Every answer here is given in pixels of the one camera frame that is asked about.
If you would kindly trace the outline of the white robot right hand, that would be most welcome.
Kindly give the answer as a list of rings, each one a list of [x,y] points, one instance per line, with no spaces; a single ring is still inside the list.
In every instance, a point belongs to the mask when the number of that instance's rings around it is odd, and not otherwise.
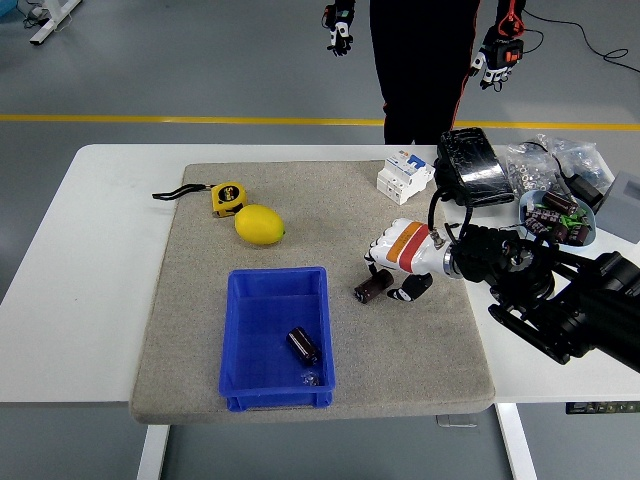
[[[413,302],[433,283],[433,274],[444,274],[448,243],[438,246],[425,223],[399,218],[374,240],[364,255],[372,277],[390,286],[391,270],[407,274],[402,285],[390,289],[390,298]]]

